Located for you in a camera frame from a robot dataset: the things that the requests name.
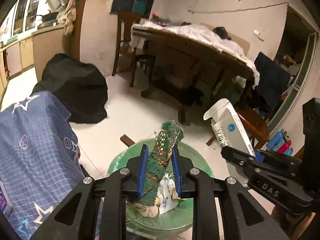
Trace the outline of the blue star-pattern tablecloth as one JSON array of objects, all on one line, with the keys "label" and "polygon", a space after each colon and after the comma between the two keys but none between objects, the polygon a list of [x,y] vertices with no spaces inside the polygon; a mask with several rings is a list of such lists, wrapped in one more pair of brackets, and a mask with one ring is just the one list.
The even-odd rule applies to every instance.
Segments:
[{"label": "blue star-pattern tablecloth", "polygon": [[95,239],[70,112],[48,91],[1,112],[1,239]]}]

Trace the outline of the wooden dining table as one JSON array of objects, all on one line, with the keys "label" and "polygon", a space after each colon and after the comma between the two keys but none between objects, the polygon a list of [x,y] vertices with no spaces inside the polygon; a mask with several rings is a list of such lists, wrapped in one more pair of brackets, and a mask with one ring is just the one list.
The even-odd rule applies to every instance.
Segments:
[{"label": "wooden dining table", "polygon": [[249,66],[227,52],[168,31],[138,25],[132,28],[132,37],[144,38],[146,52],[163,61],[160,67],[150,65],[149,86],[141,96],[147,98],[156,90],[172,96],[180,103],[178,121],[182,124],[187,108],[201,98],[196,88],[200,80],[207,79],[216,88],[223,79],[245,78],[247,83],[240,97],[241,104],[254,85],[253,71]]}]

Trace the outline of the black bag on floor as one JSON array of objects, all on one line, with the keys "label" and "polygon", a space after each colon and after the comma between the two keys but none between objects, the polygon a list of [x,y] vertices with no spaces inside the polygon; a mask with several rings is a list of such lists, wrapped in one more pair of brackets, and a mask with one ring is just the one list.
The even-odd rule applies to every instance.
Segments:
[{"label": "black bag on floor", "polygon": [[67,54],[50,59],[33,92],[49,91],[71,113],[70,122],[97,124],[107,118],[108,86],[99,69]]}]

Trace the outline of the green lined trash bin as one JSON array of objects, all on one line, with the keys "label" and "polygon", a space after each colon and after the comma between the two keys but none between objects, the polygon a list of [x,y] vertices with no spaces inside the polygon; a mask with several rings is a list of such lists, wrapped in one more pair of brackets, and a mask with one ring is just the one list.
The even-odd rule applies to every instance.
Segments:
[{"label": "green lined trash bin", "polygon": [[[140,155],[143,144],[146,144],[149,151],[153,150],[155,138],[145,139],[130,146],[123,153],[115,157],[108,169],[107,176],[114,171],[127,165],[130,158]],[[195,149],[180,142],[178,151],[181,156],[191,159],[193,166],[206,172],[213,177],[210,166]],[[193,200],[180,199],[174,191],[174,178],[171,161],[165,171],[165,176],[157,192],[157,202],[160,203],[158,213],[155,217],[142,216],[136,207],[126,202],[126,229],[128,232],[149,238],[166,239],[188,230],[193,223]]]}]

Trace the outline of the white tissue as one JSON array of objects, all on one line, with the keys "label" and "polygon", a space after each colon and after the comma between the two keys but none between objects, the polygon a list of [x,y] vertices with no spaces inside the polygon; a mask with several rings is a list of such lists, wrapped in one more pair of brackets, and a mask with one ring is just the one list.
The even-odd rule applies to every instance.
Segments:
[{"label": "white tissue", "polygon": [[176,186],[173,178],[173,174],[166,173],[160,181],[157,200],[159,214],[163,215],[178,206],[179,196],[176,192]]}]

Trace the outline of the kitchen window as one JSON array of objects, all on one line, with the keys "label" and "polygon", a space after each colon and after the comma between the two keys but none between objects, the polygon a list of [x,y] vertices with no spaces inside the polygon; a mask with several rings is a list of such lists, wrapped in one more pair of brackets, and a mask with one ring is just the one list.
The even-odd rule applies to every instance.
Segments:
[{"label": "kitchen window", "polygon": [[18,0],[12,25],[12,35],[35,28],[37,8],[40,0]]}]

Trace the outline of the beige kitchen cabinets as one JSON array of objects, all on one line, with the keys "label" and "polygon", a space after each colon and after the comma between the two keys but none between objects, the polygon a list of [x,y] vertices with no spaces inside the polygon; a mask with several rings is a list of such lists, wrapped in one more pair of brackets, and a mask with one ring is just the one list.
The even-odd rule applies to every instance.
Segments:
[{"label": "beige kitchen cabinets", "polygon": [[47,62],[64,51],[64,26],[61,24],[39,29],[1,48],[1,97],[11,79],[32,67],[40,81]]}]

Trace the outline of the green scouring roll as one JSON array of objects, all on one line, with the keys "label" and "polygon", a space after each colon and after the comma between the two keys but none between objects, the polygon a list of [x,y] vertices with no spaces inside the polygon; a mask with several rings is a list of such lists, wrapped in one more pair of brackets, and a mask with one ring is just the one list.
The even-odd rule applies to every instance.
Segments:
[{"label": "green scouring roll", "polygon": [[183,129],[174,120],[165,121],[156,134],[156,142],[149,153],[145,184],[138,203],[154,206],[157,191],[172,156],[172,149],[184,138]]}]

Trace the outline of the wooden chair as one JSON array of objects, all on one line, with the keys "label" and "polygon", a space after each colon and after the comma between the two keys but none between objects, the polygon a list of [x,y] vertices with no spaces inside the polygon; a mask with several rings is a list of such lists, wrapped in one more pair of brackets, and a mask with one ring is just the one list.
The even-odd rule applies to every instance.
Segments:
[{"label": "wooden chair", "polygon": [[125,56],[130,58],[130,72],[131,81],[130,87],[133,87],[137,63],[145,65],[146,68],[150,68],[150,74],[156,62],[156,57],[145,53],[143,49],[138,47],[132,47],[131,45],[131,27],[134,24],[140,23],[142,15],[135,12],[128,12],[125,10],[118,10],[117,16],[117,36],[116,36],[116,54],[114,58],[114,65],[112,70],[112,76],[115,76],[117,72],[117,66],[119,56]]}]

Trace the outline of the white cloth on table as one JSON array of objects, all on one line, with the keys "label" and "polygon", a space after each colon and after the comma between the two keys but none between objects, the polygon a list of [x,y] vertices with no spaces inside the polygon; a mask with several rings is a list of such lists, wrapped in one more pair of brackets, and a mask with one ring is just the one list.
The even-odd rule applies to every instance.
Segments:
[{"label": "white cloth on table", "polygon": [[239,59],[245,63],[246,66],[253,72],[254,85],[252,88],[256,88],[259,85],[260,73],[255,67],[252,60],[247,58],[244,49],[235,41],[223,39],[207,26],[202,24],[190,24],[184,26],[161,26],[153,23],[152,21],[146,21],[143,24],[135,23],[131,27],[131,35],[137,31],[160,31],[163,33],[174,34],[184,38],[188,38],[192,41],[199,42],[204,45],[208,45],[210,48],[217,49],[219,52],[225,52],[232,57]]}]

